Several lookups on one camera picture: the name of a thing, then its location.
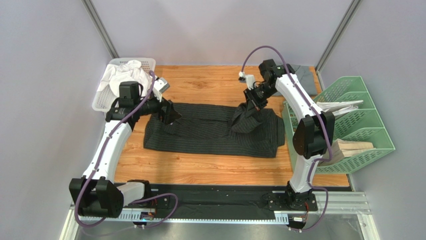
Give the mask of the dark pinstriped long sleeve shirt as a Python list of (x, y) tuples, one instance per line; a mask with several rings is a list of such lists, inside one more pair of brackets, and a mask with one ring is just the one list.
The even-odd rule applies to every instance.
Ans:
[(273, 109), (248, 115), (237, 107), (176, 103), (181, 118), (171, 124), (152, 116), (145, 127), (145, 149), (190, 154), (274, 158), (285, 144), (285, 125)]

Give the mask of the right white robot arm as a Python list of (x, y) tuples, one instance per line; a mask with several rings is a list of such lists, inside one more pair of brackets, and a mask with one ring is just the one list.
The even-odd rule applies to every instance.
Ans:
[(297, 160), (284, 198), (289, 209), (297, 210), (305, 206), (313, 195), (312, 180), (319, 161), (331, 148), (335, 116), (331, 112), (323, 111), (312, 100), (290, 65), (277, 65), (274, 60), (268, 59), (259, 65), (259, 71), (263, 78), (260, 83), (256, 83), (252, 74), (245, 74), (243, 71), (238, 74), (239, 81), (247, 85), (244, 95), (248, 115), (263, 109), (269, 97), (279, 92), (298, 120), (292, 137)]

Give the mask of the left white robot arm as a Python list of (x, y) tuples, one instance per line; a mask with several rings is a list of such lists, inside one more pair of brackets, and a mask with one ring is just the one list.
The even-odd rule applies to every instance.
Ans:
[(162, 96), (169, 87), (164, 78), (157, 78), (152, 92), (142, 97), (144, 87), (140, 83), (125, 81), (119, 85), (119, 96), (106, 113), (104, 134), (95, 156), (82, 177), (69, 183), (78, 216), (118, 218), (124, 207), (151, 200), (149, 181), (115, 185), (114, 177), (125, 143), (141, 116), (152, 115), (165, 125), (181, 117), (173, 102)]

